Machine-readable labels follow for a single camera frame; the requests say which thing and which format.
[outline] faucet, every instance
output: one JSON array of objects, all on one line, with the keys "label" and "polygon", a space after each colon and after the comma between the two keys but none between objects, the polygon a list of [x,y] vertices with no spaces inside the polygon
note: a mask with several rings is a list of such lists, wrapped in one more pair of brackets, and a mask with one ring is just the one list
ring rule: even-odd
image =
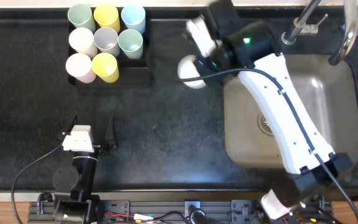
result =
[{"label": "faucet", "polygon": [[[298,35],[315,35],[318,32],[318,26],[328,17],[326,14],[316,25],[306,24],[311,13],[316,9],[321,0],[311,0],[305,7],[301,15],[294,19],[289,30],[284,32],[281,39],[284,44],[291,45],[296,41]],[[351,51],[356,40],[358,29],[357,1],[343,0],[345,12],[345,33],[341,46],[335,54],[330,56],[328,62],[331,65],[337,65]]]}]

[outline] green led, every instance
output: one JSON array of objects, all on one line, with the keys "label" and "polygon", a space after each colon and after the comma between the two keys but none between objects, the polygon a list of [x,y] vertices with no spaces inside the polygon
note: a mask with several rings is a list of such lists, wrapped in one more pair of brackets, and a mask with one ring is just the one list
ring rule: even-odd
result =
[{"label": "green led", "polygon": [[246,37],[242,41],[244,41],[245,44],[249,44],[249,42],[251,42],[251,38]]}]

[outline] white wall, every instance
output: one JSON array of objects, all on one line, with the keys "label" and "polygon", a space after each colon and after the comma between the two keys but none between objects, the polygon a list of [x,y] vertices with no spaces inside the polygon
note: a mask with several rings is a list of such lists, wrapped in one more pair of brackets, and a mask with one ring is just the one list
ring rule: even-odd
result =
[{"label": "white wall", "polygon": [[[141,4],[143,6],[205,6],[212,0],[0,0],[0,7],[70,7],[76,3],[97,6],[112,2],[116,6]],[[299,6],[309,0],[232,0],[237,6]],[[342,0],[322,0],[320,6],[343,5]]]}]

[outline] sink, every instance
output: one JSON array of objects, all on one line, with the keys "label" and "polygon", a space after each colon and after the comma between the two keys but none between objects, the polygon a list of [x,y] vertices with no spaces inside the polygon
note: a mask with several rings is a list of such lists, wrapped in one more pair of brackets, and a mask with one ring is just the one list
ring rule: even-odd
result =
[{"label": "sink", "polygon": [[[336,153],[358,162],[358,104],[353,72],[335,67],[329,55],[286,55],[288,72],[314,125]],[[282,168],[282,158],[267,121],[236,77],[224,86],[226,151],[240,166]]]}]

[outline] drain strainer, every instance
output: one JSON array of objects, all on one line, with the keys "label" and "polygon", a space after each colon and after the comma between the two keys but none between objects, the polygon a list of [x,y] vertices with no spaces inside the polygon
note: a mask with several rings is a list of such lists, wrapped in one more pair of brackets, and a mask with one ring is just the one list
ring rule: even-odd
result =
[{"label": "drain strainer", "polygon": [[265,118],[265,116],[261,113],[259,114],[258,116],[258,125],[259,125],[259,128],[267,135],[269,136],[273,136],[273,132],[272,130],[270,129],[270,126]]}]

